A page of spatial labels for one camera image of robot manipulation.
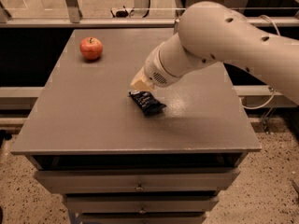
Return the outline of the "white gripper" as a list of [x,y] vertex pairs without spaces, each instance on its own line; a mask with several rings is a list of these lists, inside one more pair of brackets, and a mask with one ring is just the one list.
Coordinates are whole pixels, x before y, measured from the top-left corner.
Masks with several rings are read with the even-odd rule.
[[166,88],[179,81],[168,73],[160,60],[160,48],[157,46],[148,56],[143,69],[134,76],[131,87],[136,91],[152,91],[155,86]]

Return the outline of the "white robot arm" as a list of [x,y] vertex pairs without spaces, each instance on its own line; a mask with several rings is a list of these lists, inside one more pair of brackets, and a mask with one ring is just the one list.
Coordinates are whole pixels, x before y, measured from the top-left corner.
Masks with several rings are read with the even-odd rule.
[[168,87],[216,62],[249,72],[299,104],[298,41],[267,33],[214,2],[199,2],[184,11],[178,31],[149,54],[131,86],[138,91]]

